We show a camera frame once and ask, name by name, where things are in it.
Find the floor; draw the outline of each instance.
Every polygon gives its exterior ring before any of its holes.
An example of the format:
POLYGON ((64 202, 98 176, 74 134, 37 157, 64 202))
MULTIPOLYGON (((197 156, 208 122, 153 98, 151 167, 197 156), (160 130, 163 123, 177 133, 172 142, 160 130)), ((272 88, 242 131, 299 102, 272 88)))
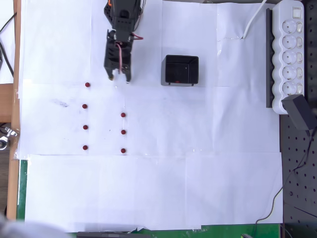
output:
POLYGON ((6 207, 8 194, 9 175, 9 150, 0 151, 0 213, 3 214, 6 207))

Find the wooden edge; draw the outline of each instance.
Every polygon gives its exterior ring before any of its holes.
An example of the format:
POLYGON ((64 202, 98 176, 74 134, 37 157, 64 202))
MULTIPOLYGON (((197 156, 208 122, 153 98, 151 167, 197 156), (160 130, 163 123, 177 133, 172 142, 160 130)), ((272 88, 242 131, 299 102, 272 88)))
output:
POLYGON ((12 117, 12 91, 13 84, 0 84, 0 121, 5 123, 11 122, 12 117))
MULTIPOLYGON (((18 99, 19 88, 19 64, 20 64, 20 36, 21 36, 21 0, 14 0, 14 12, 17 12, 15 21, 15 59, 14 59, 14 76, 13 76, 13 99, 12 99, 12 118, 11 128, 20 131, 20 100, 18 99)), ((7 212, 8 219, 16 219, 16 206, 18 198, 18 177, 19 177, 19 160, 16 159, 16 150, 18 139, 11 140, 10 157, 9 157, 9 182, 8 182, 8 199, 7 212)))

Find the red wire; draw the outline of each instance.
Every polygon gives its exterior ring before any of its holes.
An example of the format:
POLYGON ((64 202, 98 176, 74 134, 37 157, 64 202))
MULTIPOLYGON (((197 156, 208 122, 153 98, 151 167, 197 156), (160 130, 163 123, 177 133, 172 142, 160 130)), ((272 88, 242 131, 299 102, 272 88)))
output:
POLYGON ((134 34, 133 32, 132 32, 132 35, 134 35, 137 38, 136 40, 143 40, 143 37, 138 36, 138 35, 134 34))
POLYGON ((122 50, 121 46, 118 43, 115 43, 119 48, 119 73, 122 72, 122 50))

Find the power strip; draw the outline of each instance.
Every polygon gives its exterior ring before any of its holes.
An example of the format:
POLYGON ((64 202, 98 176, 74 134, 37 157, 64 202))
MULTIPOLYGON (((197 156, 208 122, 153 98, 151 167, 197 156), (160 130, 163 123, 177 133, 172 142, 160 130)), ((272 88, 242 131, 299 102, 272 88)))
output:
POLYGON ((274 100, 277 114, 287 114, 282 100, 289 95, 304 95, 304 6, 300 1, 282 0, 272 11, 275 51, 272 62, 274 100))

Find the wooden table edge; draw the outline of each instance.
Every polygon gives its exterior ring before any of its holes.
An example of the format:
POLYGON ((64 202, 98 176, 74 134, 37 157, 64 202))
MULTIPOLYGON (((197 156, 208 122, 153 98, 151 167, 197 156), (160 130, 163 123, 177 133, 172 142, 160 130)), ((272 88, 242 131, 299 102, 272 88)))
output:
MULTIPOLYGON (((14 12, 17 12, 15 18, 15 59, 13 76, 13 98, 12 98, 12 118, 11 128, 20 131, 20 100, 18 98, 19 88, 19 64, 20 64, 20 36, 21 36, 21 0, 13 1, 14 12)), ((9 156, 9 178, 8 178, 8 198, 7 198, 7 218, 16 219, 16 208, 18 198, 19 181, 19 160, 16 157, 18 138, 11 141, 9 156)))

